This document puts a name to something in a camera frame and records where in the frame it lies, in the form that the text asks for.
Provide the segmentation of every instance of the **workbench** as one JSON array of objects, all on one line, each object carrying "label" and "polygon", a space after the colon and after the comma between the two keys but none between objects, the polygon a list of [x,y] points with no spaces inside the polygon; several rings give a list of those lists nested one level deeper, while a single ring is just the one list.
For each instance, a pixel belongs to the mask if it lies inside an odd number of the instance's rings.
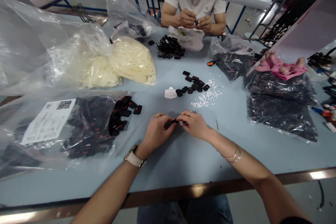
[{"label": "workbench", "polygon": [[[109,24],[103,29],[108,36],[112,34]],[[270,130],[265,125],[249,123],[244,78],[240,77],[231,84],[217,66],[207,66],[211,58],[212,37],[203,39],[204,47],[201,51],[186,51],[180,60],[176,60],[159,58],[156,45],[150,46],[147,43],[151,39],[158,42],[164,34],[168,34],[168,29],[159,28],[158,32],[146,38],[144,42],[155,62],[156,85],[142,85],[124,79],[123,86],[113,88],[113,90],[133,91],[134,101],[143,107],[141,122],[116,157],[109,161],[106,172],[99,174],[95,170],[90,172],[39,170],[0,180],[0,204],[5,209],[0,212],[1,215],[11,214],[15,209],[20,212],[36,211],[42,206],[44,209],[57,209],[50,212],[50,216],[54,215],[54,218],[75,215],[124,161],[127,151],[142,141],[150,118],[158,112],[176,118],[184,110],[193,110],[202,114],[206,123],[215,129],[217,120],[218,131],[221,134],[255,156],[271,172],[277,174],[283,183],[336,176],[336,135],[323,125],[324,119],[319,114],[311,111],[318,131],[318,143],[311,144]],[[250,45],[256,52],[263,48],[263,45],[256,41],[252,41]],[[202,108],[194,108],[191,105],[195,100],[199,100],[201,93],[198,92],[185,93],[182,97],[174,99],[165,98],[166,89],[170,87],[181,89],[191,85],[184,79],[183,71],[190,72],[205,83],[208,80],[215,81],[216,85],[220,86],[222,95],[215,98],[213,105]],[[327,100],[329,96],[323,92],[322,85],[320,83],[314,85],[318,101]],[[124,207],[250,188],[210,144],[192,137],[177,127],[169,140],[157,149],[148,158],[146,165],[140,169]]]}]

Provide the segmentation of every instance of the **white watch strap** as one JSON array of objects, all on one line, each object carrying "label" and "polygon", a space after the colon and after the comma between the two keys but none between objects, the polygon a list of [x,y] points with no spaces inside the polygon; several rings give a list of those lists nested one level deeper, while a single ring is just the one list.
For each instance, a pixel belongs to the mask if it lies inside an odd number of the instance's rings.
[{"label": "white watch strap", "polygon": [[130,162],[132,165],[141,167],[141,164],[144,165],[146,161],[144,162],[142,159],[138,158],[133,152],[131,152],[128,157],[126,158],[128,162]]}]

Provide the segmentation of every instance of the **light blue table surface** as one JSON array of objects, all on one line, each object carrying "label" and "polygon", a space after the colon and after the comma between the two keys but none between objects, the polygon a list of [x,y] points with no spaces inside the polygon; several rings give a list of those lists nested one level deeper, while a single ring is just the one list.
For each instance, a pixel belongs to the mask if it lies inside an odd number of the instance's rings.
[{"label": "light blue table surface", "polygon": [[[107,35],[112,34],[108,24],[103,29]],[[151,39],[158,42],[167,33],[167,29],[161,28]],[[213,128],[217,128],[217,119],[221,134],[250,152],[275,174],[336,166],[336,134],[323,125],[323,119],[317,113],[311,112],[319,133],[316,144],[302,143],[264,125],[248,122],[243,78],[231,84],[218,67],[206,65],[209,61],[210,37],[204,38],[201,51],[186,52],[181,60],[158,58],[156,46],[149,46],[148,40],[145,45],[150,49],[156,65],[157,84],[146,86],[124,79],[124,86],[116,88],[135,92],[134,101],[143,106],[142,121],[115,159],[110,160],[106,172],[41,170],[7,178],[0,181],[1,204],[19,206],[90,197],[123,162],[126,152],[144,138],[150,118],[158,112],[175,118],[184,110],[196,110]],[[257,42],[251,45],[257,52],[263,48]],[[190,86],[182,75],[184,70],[205,82],[214,79],[220,85],[223,94],[215,98],[215,105],[199,109],[192,107],[190,103],[195,102],[195,98],[198,100],[198,92],[186,93],[175,99],[164,98],[165,89],[169,87]],[[321,84],[315,83],[315,88],[320,102],[329,98],[322,91]],[[240,175],[211,145],[177,127],[170,139],[141,168],[130,192],[237,178]]]}]

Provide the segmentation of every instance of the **jeans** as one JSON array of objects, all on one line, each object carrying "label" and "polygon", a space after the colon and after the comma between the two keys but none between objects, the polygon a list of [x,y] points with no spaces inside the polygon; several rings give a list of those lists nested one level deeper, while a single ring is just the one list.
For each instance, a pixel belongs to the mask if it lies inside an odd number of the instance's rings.
[{"label": "jeans", "polygon": [[225,194],[188,201],[183,214],[177,202],[139,207],[137,224],[233,224]]}]

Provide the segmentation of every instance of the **wristwatch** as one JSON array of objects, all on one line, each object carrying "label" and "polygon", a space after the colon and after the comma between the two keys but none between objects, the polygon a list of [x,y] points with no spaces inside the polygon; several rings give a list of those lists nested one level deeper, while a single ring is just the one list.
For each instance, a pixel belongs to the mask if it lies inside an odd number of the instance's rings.
[{"label": "wristwatch", "polygon": [[146,160],[142,160],[140,158],[138,158],[134,152],[135,150],[137,149],[138,145],[135,144],[126,154],[126,156],[124,157],[125,161],[128,161],[130,162],[132,165],[134,166],[137,166],[137,167],[141,167],[143,166],[146,162],[147,162],[147,159]]}]

